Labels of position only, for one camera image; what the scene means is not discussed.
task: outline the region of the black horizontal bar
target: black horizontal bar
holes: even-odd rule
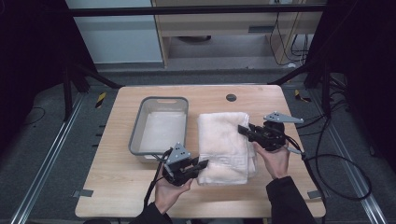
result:
[[[47,13],[67,14],[73,17],[103,16],[142,16],[175,14],[214,14],[214,13],[253,13],[253,12],[314,12],[339,8],[326,4],[303,5],[230,5],[197,7],[115,7],[115,8],[78,8],[68,10],[47,9]]]

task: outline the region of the towel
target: towel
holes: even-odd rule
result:
[[[248,126],[248,114],[226,112],[198,117],[200,161],[209,160],[198,175],[199,185],[246,184],[256,173],[256,153],[238,125]]]

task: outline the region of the floor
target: floor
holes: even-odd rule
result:
[[[302,49],[303,46],[304,39],[300,38],[294,47]],[[292,63],[277,64],[269,49],[268,38],[263,35],[212,36],[208,41],[183,37],[172,40],[166,68],[106,72],[103,76],[125,85],[266,83],[286,75],[304,62],[300,56],[294,56],[294,59]],[[343,80],[342,75],[334,74],[334,77]],[[285,84],[282,89],[294,117],[314,120],[322,114],[318,103],[319,87],[306,90],[303,80],[304,74]],[[0,223],[9,223],[14,217],[27,220],[26,223],[84,221],[74,214],[78,198],[72,195],[75,190],[83,188],[117,96],[117,90],[92,79],[89,81],[92,85],[89,93],[74,91],[74,102],[80,104],[75,105],[78,113],[68,127],[64,127],[64,109],[60,106],[63,103],[62,86],[43,91],[35,98],[35,107],[26,118],[21,132],[13,139],[13,153],[7,160],[2,160],[0,167]],[[305,100],[296,99],[296,90]],[[106,92],[106,99],[100,108],[95,108],[102,92]],[[319,147],[318,133],[323,128],[324,119],[299,129],[304,148],[310,157],[318,148],[320,153],[352,159],[370,178],[372,194],[363,201],[347,200],[338,195],[336,192],[356,197],[358,192],[361,196],[367,192],[368,185],[351,163],[335,158],[318,160],[324,180],[335,189],[335,192],[331,191],[320,182],[329,194],[326,223],[396,223],[396,174],[383,158],[370,155],[370,146],[354,119],[355,114],[343,101],[344,96],[335,93],[332,98],[332,122],[326,126]],[[60,130],[66,130],[65,139],[57,138]],[[46,170],[42,166],[43,161],[47,162],[47,172],[43,172]],[[315,170],[315,163],[311,162],[311,165]],[[26,217],[15,216],[20,214],[19,209],[25,212]]]

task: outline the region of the light wood tabletop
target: light wood tabletop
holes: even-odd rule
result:
[[[229,102],[226,95],[234,94]],[[143,200],[154,177],[156,163],[142,163],[128,144],[139,106],[148,96],[181,96],[189,102],[185,148],[198,155],[197,118],[204,113],[246,112],[249,122],[262,125],[263,116],[274,111],[290,115],[280,87],[272,85],[224,86],[139,86],[121,88],[93,159],[84,189],[93,190],[91,197],[78,200],[78,217],[136,217],[143,209]],[[285,124],[285,133],[301,147],[292,123]],[[199,186],[183,193],[168,211],[170,217],[270,217],[271,204],[265,186],[272,180],[261,157],[258,173],[246,185]],[[301,156],[291,153],[289,174],[303,195],[314,217],[323,217],[321,199],[309,199],[307,192],[316,190]]]

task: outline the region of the white wall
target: white wall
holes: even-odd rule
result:
[[[149,0],[66,0],[69,8],[151,7]],[[94,63],[162,63],[153,16],[75,17]]]

